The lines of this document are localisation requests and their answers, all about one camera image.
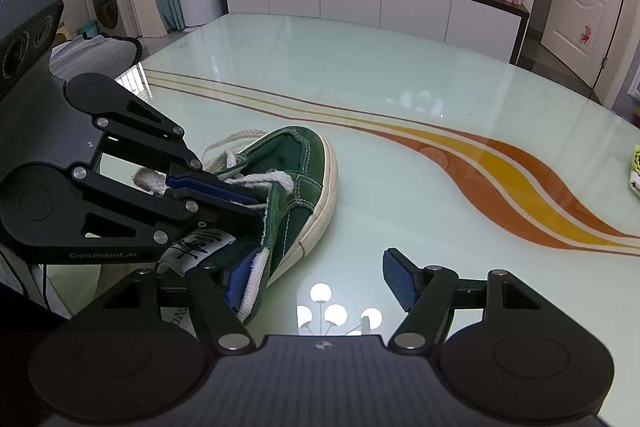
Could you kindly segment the white shoelace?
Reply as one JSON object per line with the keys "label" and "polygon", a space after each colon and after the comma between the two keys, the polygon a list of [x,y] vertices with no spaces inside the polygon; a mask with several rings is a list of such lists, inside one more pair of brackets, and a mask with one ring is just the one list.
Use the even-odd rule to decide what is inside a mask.
{"label": "white shoelace", "polygon": [[286,195],[291,195],[295,188],[292,176],[283,170],[269,169],[266,172],[242,173],[242,170],[248,166],[248,151],[254,145],[265,144],[267,135],[267,131],[247,129],[234,132],[210,144],[204,150],[203,157],[211,150],[232,142],[254,139],[254,142],[244,150],[235,152],[225,148],[215,159],[207,161],[196,176],[171,178],[167,174],[161,174],[149,168],[140,168],[132,177],[132,181],[141,190],[156,196],[163,196],[168,188],[174,191],[184,188],[203,196],[233,202],[247,208],[264,208],[265,204],[254,202],[254,197],[246,195],[245,191],[268,194],[273,185],[280,185]]}

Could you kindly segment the green canvas sneaker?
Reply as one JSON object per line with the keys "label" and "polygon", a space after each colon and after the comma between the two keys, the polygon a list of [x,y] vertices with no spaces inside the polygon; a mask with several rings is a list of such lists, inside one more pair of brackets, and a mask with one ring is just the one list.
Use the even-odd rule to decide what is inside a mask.
{"label": "green canvas sneaker", "polygon": [[[232,142],[203,157],[204,164],[225,148],[244,150],[254,139]],[[240,230],[239,219],[230,223],[204,225],[173,243],[156,271],[184,277],[186,272],[203,268],[221,278],[221,292],[238,319],[244,323],[257,313],[262,292],[316,247],[332,219],[338,190],[337,158],[330,142],[312,129],[283,127],[271,132],[265,144],[248,151],[248,166],[242,173],[269,169],[289,173],[295,188],[286,195],[280,185],[268,194],[251,191],[254,202],[264,208],[248,208],[262,219],[258,236]]]}

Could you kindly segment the yellow white folded cloth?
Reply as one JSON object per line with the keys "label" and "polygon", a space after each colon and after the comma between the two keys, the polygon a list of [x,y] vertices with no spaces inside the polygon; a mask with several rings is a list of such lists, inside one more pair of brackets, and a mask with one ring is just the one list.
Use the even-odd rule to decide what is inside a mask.
{"label": "yellow white folded cloth", "polygon": [[629,186],[631,191],[640,196],[640,146],[634,147],[630,161]]}

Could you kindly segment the white TV cabinet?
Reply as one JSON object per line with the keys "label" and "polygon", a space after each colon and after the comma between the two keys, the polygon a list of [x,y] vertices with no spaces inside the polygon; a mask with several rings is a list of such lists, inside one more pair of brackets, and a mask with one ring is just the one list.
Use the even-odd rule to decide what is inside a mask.
{"label": "white TV cabinet", "polygon": [[226,0],[229,13],[335,20],[425,37],[514,65],[529,12],[502,0]]}

